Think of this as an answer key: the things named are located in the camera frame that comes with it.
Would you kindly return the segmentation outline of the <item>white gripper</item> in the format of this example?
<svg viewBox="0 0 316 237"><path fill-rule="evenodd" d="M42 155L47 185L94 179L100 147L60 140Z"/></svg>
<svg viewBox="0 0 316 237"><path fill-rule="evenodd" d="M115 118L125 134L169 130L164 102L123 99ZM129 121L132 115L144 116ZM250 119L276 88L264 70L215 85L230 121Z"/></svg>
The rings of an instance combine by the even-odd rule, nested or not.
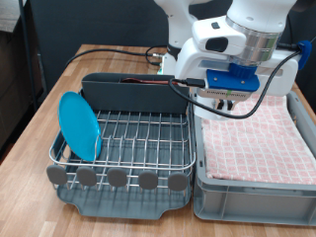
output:
<svg viewBox="0 0 316 237"><path fill-rule="evenodd" d="M197 88L199 101L214 101L215 108L233 111L236 101L246 101L252 94L261 94L277 66L290 52L276 50L272 57L259 65L242 65L233 56L202 51L194 39L183 46L175 67L177 79L198 79L204 82Z"/></svg>

